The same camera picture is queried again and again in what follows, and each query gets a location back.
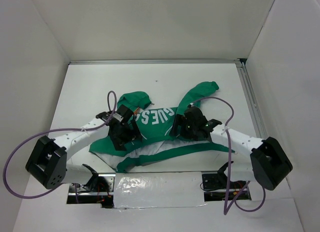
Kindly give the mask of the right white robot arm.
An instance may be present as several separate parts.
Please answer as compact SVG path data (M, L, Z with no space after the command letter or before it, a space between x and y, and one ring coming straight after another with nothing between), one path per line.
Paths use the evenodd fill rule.
M228 128L219 120L208 120L194 105L189 105L183 115L175 116L169 134L191 141L208 141L249 158L249 164L233 164L231 171L219 174L218 182L223 188L230 188L236 180L241 180L256 181L264 189L273 191L293 170L277 139L249 136Z

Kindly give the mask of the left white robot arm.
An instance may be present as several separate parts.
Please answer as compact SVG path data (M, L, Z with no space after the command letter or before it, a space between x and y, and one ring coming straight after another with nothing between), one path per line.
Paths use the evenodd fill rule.
M110 138L111 147L125 151L129 142L142 141L134 112L121 105L117 111L103 111L76 131L55 138L40 137L25 165L25 169L46 189L59 184L80 184L92 192L99 185L99 174L87 164L74 165L67 161L92 143Z

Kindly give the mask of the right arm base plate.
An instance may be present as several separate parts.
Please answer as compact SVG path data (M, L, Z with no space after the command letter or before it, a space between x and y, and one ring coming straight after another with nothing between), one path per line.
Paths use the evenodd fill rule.
M231 201L246 184L245 181L230 182L228 200ZM227 176L218 173L203 173L200 189L205 202L224 201L227 191Z

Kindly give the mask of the green jacket with white lettering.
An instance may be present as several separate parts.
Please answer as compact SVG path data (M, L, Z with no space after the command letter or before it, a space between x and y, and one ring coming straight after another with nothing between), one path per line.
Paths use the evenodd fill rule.
M124 150L116 150L110 137L95 141L89 152L104 161L118 173L129 172L132 168L205 151L227 153L229 149L221 144L205 140L187 140L179 134L170 134L177 116L181 116L187 106L199 99L209 97L219 90L215 81L204 81L190 89L177 107L150 108L152 101L144 91L123 94L117 106L126 106L135 112L134 119L140 130L142 140L125 144Z

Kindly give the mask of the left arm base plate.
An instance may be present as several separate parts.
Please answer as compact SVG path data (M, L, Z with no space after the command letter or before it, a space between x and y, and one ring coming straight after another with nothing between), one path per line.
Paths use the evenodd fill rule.
M70 184L66 204L97 204L104 209L113 209L115 178L115 173L100 173L90 185Z

